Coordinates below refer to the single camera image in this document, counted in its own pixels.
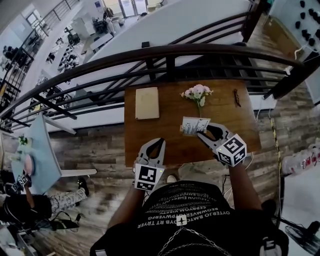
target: table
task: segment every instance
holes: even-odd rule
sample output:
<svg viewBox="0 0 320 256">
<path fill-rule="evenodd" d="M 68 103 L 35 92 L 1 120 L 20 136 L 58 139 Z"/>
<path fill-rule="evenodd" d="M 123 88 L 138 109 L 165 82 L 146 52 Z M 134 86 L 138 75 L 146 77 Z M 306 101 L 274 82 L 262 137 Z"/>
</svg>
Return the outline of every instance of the table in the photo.
<svg viewBox="0 0 320 256">
<path fill-rule="evenodd" d="M 247 144 L 247 151 L 261 149 L 254 111 L 244 81 L 199 80 L 157 84 L 160 118 L 136 120 L 136 89 L 125 90 L 124 129 L 125 165 L 132 167 L 141 146 L 155 138 L 164 138 L 166 149 L 164 165 L 183 164 L 213 159 L 209 150 L 196 136 L 184 136 L 180 132 L 183 117 L 199 117 L 196 104 L 180 96 L 180 93 L 202 84 L 214 90 L 205 99 L 202 117 L 211 118 L 212 123 L 225 125 L 231 132 L 239 134 Z M 237 89 L 241 107 L 234 97 Z"/>
<path fill-rule="evenodd" d="M 112 38 L 114 38 L 110 33 L 105 34 L 103 37 L 99 38 L 97 41 L 93 42 L 92 44 L 90 44 L 90 48 L 93 50 L 93 53 L 96 53 L 96 49 L 107 43 L 108 41 L 110 41 Z"/>
<path fill-rule="evenodd" d="M 27 138 L 32 139 L 32 146 L 19 145 L 17 151 L 22 151 L 21 161 L 11 162 L 14 179 L 17 181 L 18 176 L 23 174 L 26 154 L 33 157 L 35 172 L 34 175 L 31 176 L 32 187 L 30 188 L 30 191 L 32 194 L 44 194 L 60 177 L 82 176 L 97 173 L 96 169 L 61 170 L 56 155 L 51 147 L 46 122 L 68 131 L 68 128 L 62 127 L 61 124 L 55 123 L 55 121 L 44 117 L 42 112 L 40 112 L 25 135 Z"/>
</svg>

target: sneaker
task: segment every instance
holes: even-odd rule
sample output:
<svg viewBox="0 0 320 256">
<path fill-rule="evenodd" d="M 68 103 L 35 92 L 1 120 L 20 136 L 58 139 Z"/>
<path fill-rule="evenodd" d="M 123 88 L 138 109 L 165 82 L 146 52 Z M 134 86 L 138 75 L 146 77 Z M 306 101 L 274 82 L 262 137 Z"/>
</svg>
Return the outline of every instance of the sneaker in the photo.
<svg viewBox="0 0 320 256">
<path fill-rule="evenodd" d="M 79 189 L 83 188 L 84 191 L 85 191 L 85 195 L 89 196 L 89 189 L 88 189 L 88 186 L 87 186 L 87 183 L 86 183 L 85 179 L 84 178 L 79 178 L 78 179 L 78 184 L 79 184 Z"/>
<path fill-rule="evenodd" d="M 177 182 L 176 176 L 174 176 L 173 174 L 169 175 L 168 178 L 166 179 L 166 183 L 174 183 L 174 182 Z"/>
</svg>

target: patterned pants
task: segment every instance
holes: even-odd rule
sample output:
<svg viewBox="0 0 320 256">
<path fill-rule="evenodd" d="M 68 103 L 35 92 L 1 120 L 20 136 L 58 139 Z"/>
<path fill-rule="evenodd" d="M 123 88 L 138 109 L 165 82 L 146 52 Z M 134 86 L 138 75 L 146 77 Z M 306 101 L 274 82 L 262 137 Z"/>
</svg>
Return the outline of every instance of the patterned pants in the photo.
<svg viewBox="0 0 320 256">
<path fill-rule="evenodd" d="M 52 195 L 49 197 L 51 201 L 52 214 L 70 209 L 75 205 L 75 203 L 80 202 L 81 200 L 86 198 L 87 196 L 85 193 L 85 189 L 82 187 L 77 191 Z"/>
</svg>

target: wooden table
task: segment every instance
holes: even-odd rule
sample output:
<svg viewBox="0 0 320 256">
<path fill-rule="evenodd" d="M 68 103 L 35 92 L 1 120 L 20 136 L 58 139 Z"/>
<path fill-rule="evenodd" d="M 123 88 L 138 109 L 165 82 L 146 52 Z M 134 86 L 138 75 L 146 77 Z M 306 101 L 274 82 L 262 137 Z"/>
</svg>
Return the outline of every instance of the wooden table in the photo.
<svg viewBox="0 0 320 256">
<path fill-rule="evenodd" d="M 196 104 L 180 96 L 194 85 L 202 84 L 213 90 L 205 99 L 202 117 L 212 123 L 225 125 L 239 134 L 247 144 L 247 151 L 261 149 L 254 111 L 244 81 L 199 80 L 157 84 L 160 118 L 136 120 L 136 89 L 125 90 L 125 165 L 132 167 L 141 146 L 155 138 L 166 141 L 164 165 L 199 162 L 213 159 L 213 153 L 196 136 L 183 136 L 180 125 L 183 117 L 198 117 Z M 237 89 L 241 107 L 236 106 L 234 89 Z"/>
</svg>

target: metal railing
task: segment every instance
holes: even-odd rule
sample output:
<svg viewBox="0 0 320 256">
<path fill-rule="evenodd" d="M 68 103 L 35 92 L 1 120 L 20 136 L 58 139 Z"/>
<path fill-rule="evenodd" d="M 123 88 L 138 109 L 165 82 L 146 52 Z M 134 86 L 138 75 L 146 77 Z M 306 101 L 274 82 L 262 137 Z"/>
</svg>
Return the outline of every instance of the metal railing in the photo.
<svg viewBox="0 0 320 256">
<path fill-rule="evenodd" d="M 119 79 L 136 78 L 140 76 L 149 76 L 155 74 L 166 73 L 166 81 L 174 82 L 179 79 L 176 78 L 175 74 L 181 71 L 191 71 L 194 69 L 207 69 L 208 65 L 197 65 L 197 66 L 176 66 L 176 58 L 181 56 L 207 56 L 207 57 L 234 57 L 234 58 L 250 58 L 259 59 L 270 62 L 276 62 L 279 64 L 284 64 L 292 66 L 293 69 L 291 74 L 288 76 L 284 75 L 284 71 L 281 69 L 265 68 L 258 66 L 246 66 L 246 65 L 221 65 L 221 66 L 210 66 L 211 69 L 226 69 L 226 70 L 251 70 L 251 71 L 264 71 L 274 74 L 282 74 L 283 78 L 266 78 L 266 77 L 251 77 L 251 76 L 212 76 L 212 77 L 201 77 L 199 80 L 213 79 L 213 80 L 244 80 L 244 81 L 270 81 L 277 83 L 275 86 L 259 86 L 267 92 L 264 93 L 265 98 L 271 94 L 276 98 L 280 98 L 289 91 L 293 90 L 298 86 L 303 80 L 305 80 L 312 72 L 314 72 L 320 66 L 320 58 L 314 58 L 311 56 L 309 61 L 302 63 L 297 60 L 289 59 L 287 57 L 270 54 L 267 51 L 261 49 L 255 49 L 244 46 L 237 45 L 222 45 L 222 44 L 176 44 L 176 45 L 164 45 L 156 47 L 146 47 L 137 50 L 131 50 L 127 52 L 122 52 L 100 58 L 89 63 L 77 66 L 71 70 L 68 70 L 62 74 L 53 77 L 50 80 L 45 81 L 41 85 L 35 87 L 31 91 L 27 92 L 23 96 L 19 97 L 15 102 L 13 102 L 7 109 L 0 113 L 0 118 L 2 122 L 0 123 L 0 129 L 4 131 L 14 131 L 25 126 L 29 126 L 29 123 L 33 121 L 36 114 L 43 111 L 48 111 L 45 116 L 52 117 L 53 120 L 72 118 L 77 119 L 77 115 L 91 113 L 96 111 L 101 111 L 105 109 L 114 109 L 124 106 L 124 96 L 119 95 L 120 92 L 125 91 L 127 86 L 110 88 L 108 90 L 101 90 L 94 93 L 87 93 L 82 95 L 75 95 L 75 97 L 67 100 L 62 100 L 56 103 L 52 103 L 52 99 L 60 98 L 66 94 L 72 92 L 78 92 L 79 90 L 89 89 L 93 86 L 109 83 L 112 81 L 117 81 Z M 95 71 L 105 70 L 111 67 L 116 67 L 128 63 L 136 63 L 140 61 L 146 61 L 150 59 L 165 58 L 166 66 L 162 67 L 152 67 L 145 70 L 138 70 L 118 75 L 112 75 L 102 79 L 87 82 L 69 89 L 62 90 L 53 95 L 43 97 L 40 96 L 42 92 L 51 89 L 63 82 L 75 79 L 80 76 L 90 74 Z M 130 87 L 150 87 L 155 86 L 157 81 L 134 84 Z M 247 86 L 247 88 L 256 88 L 256 85 Z M 104 98 L 97 101 L 85 102 L 83 100 L 91 99 L 92 97 L 99 97 L 115 94 L 114 97 Z M 16 107 L 23 104 L 25 101 L 34 98 L 38 102 L 34 102 L 28 107 L 25 107 L 14 113 Z M 34 108 L 40 104 L 46 105 L 45 107 L 28 112 L 29 109 Z M 97 108 L 96 106 L 104 105 L 104 108 Z"/>
<path fill-rule="evenodd" d="M 11 62 L 6 65 L 6 73 L 0 82 L 0 91 L 5 91 L 0 99 L 0 110 L 8 107 L 20 93 L 25 76 L 41 45 L 59 21 L 79 0 L 63 0 L 57 4 L 35 27 L 22 45 L 15 51 Z"/>
</svg>

